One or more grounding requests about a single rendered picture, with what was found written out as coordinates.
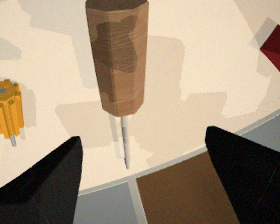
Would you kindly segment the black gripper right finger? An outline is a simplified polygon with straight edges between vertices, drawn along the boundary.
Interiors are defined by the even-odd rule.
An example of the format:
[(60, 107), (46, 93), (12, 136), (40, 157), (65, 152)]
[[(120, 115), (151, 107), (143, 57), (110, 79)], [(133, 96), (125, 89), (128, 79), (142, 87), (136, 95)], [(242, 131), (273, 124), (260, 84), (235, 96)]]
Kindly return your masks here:
[(214, 125), (205, 147), (240, 224), (280, 224), (280, 152)]

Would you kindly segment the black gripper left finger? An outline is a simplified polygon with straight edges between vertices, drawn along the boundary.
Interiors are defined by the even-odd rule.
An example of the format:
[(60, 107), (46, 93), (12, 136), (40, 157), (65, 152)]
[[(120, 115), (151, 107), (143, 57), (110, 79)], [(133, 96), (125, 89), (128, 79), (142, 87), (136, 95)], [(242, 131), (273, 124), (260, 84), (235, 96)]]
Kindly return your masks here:
[(0, 224), (72, 224), (83, 169), (80, 136), (69, 137), (0, 188)]

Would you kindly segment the orange-handled screwdriver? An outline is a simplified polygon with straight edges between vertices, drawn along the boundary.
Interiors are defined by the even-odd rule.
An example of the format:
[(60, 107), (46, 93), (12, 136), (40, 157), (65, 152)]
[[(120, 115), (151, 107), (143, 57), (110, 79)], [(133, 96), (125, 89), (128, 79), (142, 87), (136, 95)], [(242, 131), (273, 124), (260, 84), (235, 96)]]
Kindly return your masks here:
[(19, 128), (24, 128), (22, 92), (19, 84), (12, 84), (10, 79), (0, 80), (0, 135), (10, 140), (16, 147), (15, 136), (19, 136)]

